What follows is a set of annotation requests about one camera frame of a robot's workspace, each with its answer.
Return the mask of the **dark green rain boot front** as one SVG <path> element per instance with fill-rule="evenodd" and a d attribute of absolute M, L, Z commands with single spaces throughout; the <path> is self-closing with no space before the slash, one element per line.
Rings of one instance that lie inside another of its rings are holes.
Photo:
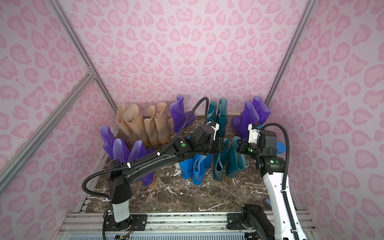
<path fill-rule="evenodd" d="M 228 116 L 227 116 L 227 99 L 220 99 L 216 122 L 219 124 L 217 137 L 223 138 L 226 132 Z"/>

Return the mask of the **blue rain boot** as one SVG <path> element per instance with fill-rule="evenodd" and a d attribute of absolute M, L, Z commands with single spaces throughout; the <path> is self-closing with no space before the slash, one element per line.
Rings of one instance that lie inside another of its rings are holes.
<path fill-rule="evenodd" d="M 211 155 L 196 155 L 193 164 L 193 184 L 199 186 L 204 181 L 206 173 L 211 166 Z"/>
<path fill-rule="evenodd" d="M 184 160 L 183 162 L 179 163 L 181 171 L 182 171 L 181 175 L 182 175 L 183 179 L 188 180 L 192 177 L 193 164 L 194 164 L 194 159 L 187 159 L 187 160 Z"/>

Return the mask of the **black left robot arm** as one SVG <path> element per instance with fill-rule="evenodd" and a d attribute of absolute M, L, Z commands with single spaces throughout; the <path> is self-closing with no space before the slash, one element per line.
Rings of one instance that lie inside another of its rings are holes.
<path fill-rule="evenodd" d="M 189 137 L 175 138 L 168 147 L 137 160 L 125 162 L 119 168 L 110 169 L 108 186 L 110 212 L 115 223 L 131 218 L 129 200 L 133 196 L 131 184 L 140 178 L 168 165 L 182 163 L 196 155 L 209 156 L 221 153 L 226 144 L 217 136 L 220 125 L 214 121 L 199 126 Z"/>

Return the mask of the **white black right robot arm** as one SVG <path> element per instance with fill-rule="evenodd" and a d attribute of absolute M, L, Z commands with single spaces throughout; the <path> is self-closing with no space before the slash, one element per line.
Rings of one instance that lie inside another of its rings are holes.
<path fill-rule="evenodd" d="M 249 124 L 248 140 L 238 140 L 237 152 L 256 161 L 256 168 L 267 187 L 274 221 L 270 222 L 261 206 L 244 205 L 243 225 L 255 229 L 254 240 L 305 240 L 291 196 L 288 178 L 290 144 L 288 133 L 280 124 L 286 140 L 286 157 L 278 156 L 277 135 L 267 126 Z"/>

